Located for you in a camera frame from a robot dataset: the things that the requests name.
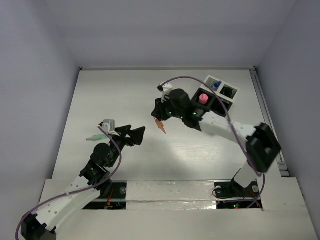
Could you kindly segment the orange translucent highlighter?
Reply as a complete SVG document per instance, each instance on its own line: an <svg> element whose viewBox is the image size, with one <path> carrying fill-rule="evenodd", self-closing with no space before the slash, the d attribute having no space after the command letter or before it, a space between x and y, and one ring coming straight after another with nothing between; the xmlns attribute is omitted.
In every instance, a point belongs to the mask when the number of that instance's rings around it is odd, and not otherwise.
<svg viewBox="0 0 320 240"><path fill-rule="evenodd" d="M167 133L162 121L160 121L160 120L158 120L158 119L155 119L155 123L156 123L157 127L158 127L164 134Z"/></svg>

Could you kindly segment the blue cap black highlighter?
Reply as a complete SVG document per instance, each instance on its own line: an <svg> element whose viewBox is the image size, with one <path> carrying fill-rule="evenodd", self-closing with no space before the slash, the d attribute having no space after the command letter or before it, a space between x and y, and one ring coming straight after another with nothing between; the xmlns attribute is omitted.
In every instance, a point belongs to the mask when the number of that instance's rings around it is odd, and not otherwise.
<svg viewBox="0 0 320 240"><path fill-rule="evenodd" d="M222 84L222 81L218 81L214 84L214 87L219 88L221 84Z"/></svg>

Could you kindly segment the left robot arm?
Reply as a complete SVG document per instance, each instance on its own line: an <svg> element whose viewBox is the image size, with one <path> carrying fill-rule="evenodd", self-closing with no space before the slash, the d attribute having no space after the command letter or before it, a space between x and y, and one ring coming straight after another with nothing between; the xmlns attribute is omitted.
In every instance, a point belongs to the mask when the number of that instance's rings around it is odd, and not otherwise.
<svg viewBox="0 0 320 240"><path fill-rule="evenodd" d="M113 194L111 178L121 165L122 151L124 147L141 145L146 128L125 125L107 132L99 124L98 129L109 143L94 147L88 163L63 193L40 203L21 218L15 239L55 240L59 227L74 213L99 197L107 199Z"/></svg>

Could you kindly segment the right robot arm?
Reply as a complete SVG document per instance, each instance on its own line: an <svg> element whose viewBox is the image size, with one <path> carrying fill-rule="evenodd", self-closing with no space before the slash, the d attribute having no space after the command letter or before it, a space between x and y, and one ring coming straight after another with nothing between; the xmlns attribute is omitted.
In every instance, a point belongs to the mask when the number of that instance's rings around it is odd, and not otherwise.
<svg viewBox="0 0 320 240"><path fill-rule="evenodd" d="M281 146L270 126L257 126L231 121L191 100L183 89L174 89L155 100L151 115L163 128L163 121L180 119L188 128L208 135L217 135L239 144L248 158L230 182L235 196L242 196L259 174L265 174L281 151Z"/></svg>

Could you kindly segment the pink cap black highlighter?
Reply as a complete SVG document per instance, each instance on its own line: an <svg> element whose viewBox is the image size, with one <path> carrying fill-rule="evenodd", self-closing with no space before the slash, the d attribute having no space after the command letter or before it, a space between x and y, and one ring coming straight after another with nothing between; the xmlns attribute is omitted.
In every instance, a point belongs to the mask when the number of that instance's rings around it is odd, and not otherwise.
<svg viewBox="0 0 320 240"><path fill-rule="evenodd" d="M208 102L208 100L209 100L209 97L208 97L208 95L205 94L205 93L202 93L202 94L199 96L199 98L198 98L198 102L199 102L200 104L202 104L202 105L206 105L207 102Z"/></svg>

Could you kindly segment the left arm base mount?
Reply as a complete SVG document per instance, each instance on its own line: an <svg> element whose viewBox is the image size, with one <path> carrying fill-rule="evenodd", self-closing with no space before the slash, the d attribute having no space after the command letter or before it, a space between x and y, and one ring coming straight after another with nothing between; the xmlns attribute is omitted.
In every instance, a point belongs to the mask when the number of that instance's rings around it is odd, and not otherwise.
<svg viewBox="0 0 320 240"><path fill-rule="evenodd" d="M127 208L127 181L114 181L106 196L88 203L83 210L125 210Z"/></svg>

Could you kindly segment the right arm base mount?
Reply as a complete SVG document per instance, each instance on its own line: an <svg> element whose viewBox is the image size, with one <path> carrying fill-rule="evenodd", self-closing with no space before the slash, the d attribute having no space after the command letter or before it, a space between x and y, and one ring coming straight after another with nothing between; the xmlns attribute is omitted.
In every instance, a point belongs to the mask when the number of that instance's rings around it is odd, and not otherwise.
<svg viewBox="0 0 320 240"><path fill-rule="evenodd" d="M262 175L262 186L252 169L240 168L231 180L214 183L211 194L217 199L218 209L263 209L261 195L265 188L266 176Z"/></svg>

